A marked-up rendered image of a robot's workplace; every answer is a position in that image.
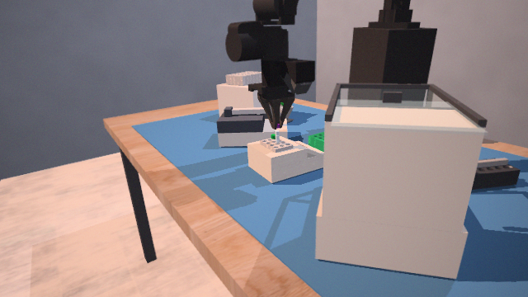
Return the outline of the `blue bench mat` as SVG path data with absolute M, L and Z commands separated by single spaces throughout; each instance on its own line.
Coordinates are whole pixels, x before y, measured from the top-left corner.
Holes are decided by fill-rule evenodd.
M 219 147 L 219 110 L 132 125 L 321 297 L 528 297 L 528 158 L 509 159 L 516 185 L 471 191 L 456 279 L 315 259 L 323 167 L 274 183 L 248 166 L 248 147 Z

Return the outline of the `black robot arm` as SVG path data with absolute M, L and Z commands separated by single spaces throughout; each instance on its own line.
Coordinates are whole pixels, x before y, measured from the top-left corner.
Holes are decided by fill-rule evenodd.
M 409 9 L 410 1 L 384 0 L 384 8 L 379 10 L 379 23 L 369 22 L 368 28 L 420 28 L 421 22 L 411 22 L 413 10 Z M 314 82 L 315 61 L 279 60 L 283 58 L 281 56 L 289 57 L 288 31 L 281 26 L 263 25 L 294 25 L 298 2 L 299 0 L 253 0 L 256 21 L 230 23 L 225 41 L 228 57 L 233 62 L 278 57 L 275 61 L 261 60 L 262 86 L 287 85 L 296 95 L 307 93 Z

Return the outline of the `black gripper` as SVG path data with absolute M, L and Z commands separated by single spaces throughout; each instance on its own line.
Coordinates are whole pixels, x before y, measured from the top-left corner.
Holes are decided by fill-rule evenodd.
M 289 112 L 293 102 L 295 101 L 295 94 L 288 92 L 290 89 L 287 85 L 280 87 L 266 87 L 262 86 L 262 82 L 248 84 L 248 91 L 254 92 L 256 90 L 257 99 L 267 114 L 271 128 L 276 130 L 277 124 L 280 124 L 281 129 L 285 121 L 285 117 Z M 284 105 L 280 115 L 281 102 L 283 102 Z

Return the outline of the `white tube with violet cap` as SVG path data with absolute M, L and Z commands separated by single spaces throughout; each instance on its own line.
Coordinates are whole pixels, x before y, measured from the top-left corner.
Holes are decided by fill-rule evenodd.
M 277 128 L 275 130 L 275 137 L 276 137 L 276 144 L 280 143 L 280 124 L 277 124 Z

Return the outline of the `green tube rack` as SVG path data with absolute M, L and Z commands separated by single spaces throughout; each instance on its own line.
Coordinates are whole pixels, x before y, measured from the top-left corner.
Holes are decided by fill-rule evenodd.
M 309 146 L 324 152 L 324 132 L 310 135 Z

